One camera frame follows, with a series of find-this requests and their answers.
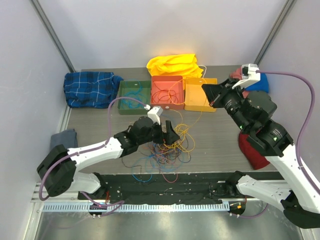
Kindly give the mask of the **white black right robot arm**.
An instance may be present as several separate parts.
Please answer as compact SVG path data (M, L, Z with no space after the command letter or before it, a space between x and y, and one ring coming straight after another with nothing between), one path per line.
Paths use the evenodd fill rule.
M301 229L320 226L319 186L311 171L296 155L297 146L286 129L271 119L277 105L264 91L252 91L244 97L240 86L231 78L221 84L203 84L208 103L225 109L249 144L267 159L285 179L289 188L261 182L235 171L226 181L226 193L233 198L251 196L272 205Z

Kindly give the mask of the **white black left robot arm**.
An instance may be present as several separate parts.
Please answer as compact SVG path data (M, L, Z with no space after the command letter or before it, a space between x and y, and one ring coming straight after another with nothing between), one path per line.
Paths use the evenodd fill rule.
M99 173L82 173L83 169L106 160L123 158L146 143L172 145L179 139L169 120L162 128L160 123L142 116L106 141L69 149L62 144L57 145L37 167L41 178L39 199L47 200L43 196L43 190L46 190L48 197L75 191L84 197L100 200L107 193L106 182Z

